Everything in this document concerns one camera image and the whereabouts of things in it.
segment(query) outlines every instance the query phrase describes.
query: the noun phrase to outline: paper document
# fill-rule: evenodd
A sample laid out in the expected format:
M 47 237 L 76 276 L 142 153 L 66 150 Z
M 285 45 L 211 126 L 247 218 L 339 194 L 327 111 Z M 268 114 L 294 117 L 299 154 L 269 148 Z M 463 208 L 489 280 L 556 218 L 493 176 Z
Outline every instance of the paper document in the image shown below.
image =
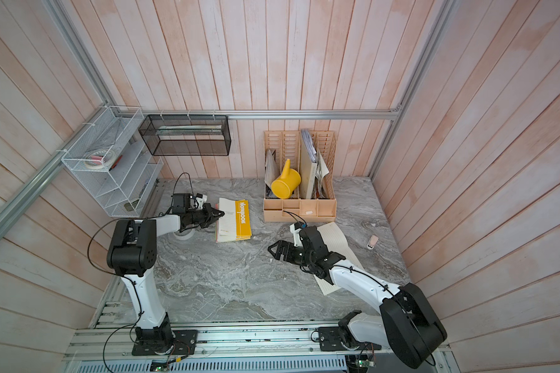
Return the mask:
M 315 170 L 315 186 L 317 188 L 316 192 L 317 195 L 319 195 L 319 198 L 329 198 L 323 188 L 324 184 L 322 183 L 324 177 L 329 174 L 329 168 L 328 166 L 326 166 L 324 157 L 321 156 L 320 152 L 317 153 L 317 158 L 318 162 L 317 168 Z
M 346 259 L 350 260 L 352 264 L 356 265 L 360 269 L 364 269 L 355 253 L 349 247 L 348 242 L 346 242 L 346 237 L 344 237 L 341 229 L 336 225 L 334 221 L 332 223 L 324 224 L 323 226 L 318 227 L 318 232 L 320 233 L 321 238 L 324 240 L 326 246 L 328 246 L 328 251 L 335 251 L 339 254 L 342 254 L 346 257 Z M 320 286 L 321 292 L 324 295 L 328 295 L 331 292 L 335 292 L 336 290 L 340 289 L 340 287 L 337 287 L 336 285 L 330 285 L 326 280 L 321 280 L 317 278 L 317 276 L 314 276 L 314 278 Z
M 311 134 L 308 130 L 301 130 L 301 139 L 301 144 L 305 145 L 307 153 L 309 154 L 309 159 L 311 162 L 315 162 L 317 152 L 315 150 L 314 140 L 311 138 Z
M 220 198 L 218 210 L 224 216 L 216 222 L 216 242 L 240 241 L 251 238 L 251 222 L 249 221 L 249 202 Z
M 301 175 L 299 197 L 301 199 L 312 198 L 314 194 L 315 175 L 318 169 L 318 164 L 316 162 L 311 162 L 307 152 L 307 148 L 301 146 L 301 155 L 299 157 L 299 175 Z
M 272 183 L 280 176 L 280 170 L 278 169 L 278 165 L 276 165 L 276 160 L 274 159 L 274 152 L 271 149 L 268 149 L 266 152 L 266 175 L 265 175 L 265 182 L 266 185 L 271 189 Z

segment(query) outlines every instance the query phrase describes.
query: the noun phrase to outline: yellow notebook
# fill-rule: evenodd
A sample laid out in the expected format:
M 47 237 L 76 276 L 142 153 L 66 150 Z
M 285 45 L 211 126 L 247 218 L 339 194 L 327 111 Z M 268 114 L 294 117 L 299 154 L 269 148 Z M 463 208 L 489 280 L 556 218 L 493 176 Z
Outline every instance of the yellow notebook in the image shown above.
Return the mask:
M 220 198 L 218 210 L 224 211 L 224 216 L 217 221 L 216 242 L 240 241 L 251 238 L 249 202 L 246 199 Z

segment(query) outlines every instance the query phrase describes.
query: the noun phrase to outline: white wire shelf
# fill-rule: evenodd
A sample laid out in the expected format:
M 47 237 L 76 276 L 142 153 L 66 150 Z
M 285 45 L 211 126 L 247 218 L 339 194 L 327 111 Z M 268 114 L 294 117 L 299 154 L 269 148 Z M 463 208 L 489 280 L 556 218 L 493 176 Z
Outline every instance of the white wire shelf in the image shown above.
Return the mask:
M 105 211 L 112 217 L 139 217 L 145 207 L 147 198 L 154 183 L 156 182 L 157 175 L 164 166 L 162 159 L 158 163 L 148 163 L 137 183 L 135 188 L 127 199 L 119 203 L 106 207 Z
M 114 108 L 120 108 L 125 115 L 117 116 Z M 140 216 L 143 198 L 149 196 L 163 166 L 164 161 L 152 157 L 143 141 L 129 144 L 143 119 L 139 108 L 108 107 L 62 158 L 113 217 Z

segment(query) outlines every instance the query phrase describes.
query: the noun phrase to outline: vent grille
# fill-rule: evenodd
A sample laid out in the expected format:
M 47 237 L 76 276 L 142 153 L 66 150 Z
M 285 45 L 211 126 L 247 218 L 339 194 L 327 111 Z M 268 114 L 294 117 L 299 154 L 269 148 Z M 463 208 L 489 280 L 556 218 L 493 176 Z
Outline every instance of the vent grille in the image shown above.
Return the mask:
M 137 362 L 131 361 L 109 361 L 108 368 L 113 372 L 143 373 L 149 372 L 149 363 L 147 361 Z M 103 373 L 108 372 L 103 362 L 83 362 L 77 373 Z
M 342 370 L 344 356 L 278 356 L 187 359 L 170 365 L 172 372 L 300 372 Z
M 113 372 L 149 372 L 149 361 L 109 361 Z M 344 356 L 212 357 L 172 363 L 172 372 L 302 372 L 346 370 Z M 83 362 L 77 373 L 105 373 L 103 362 Z

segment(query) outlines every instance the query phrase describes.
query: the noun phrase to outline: yellow watering can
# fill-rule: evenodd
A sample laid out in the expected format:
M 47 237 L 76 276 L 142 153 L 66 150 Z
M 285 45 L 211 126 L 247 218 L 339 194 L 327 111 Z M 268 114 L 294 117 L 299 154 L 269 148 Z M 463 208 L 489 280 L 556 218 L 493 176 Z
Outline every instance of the yellow watering can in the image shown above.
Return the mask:
M 288 199 L 300 183 L 301 175 L 290 168 L 290 159 L 287 159 L 282 174 L 272 182 L 272 192 L 280 199 Z

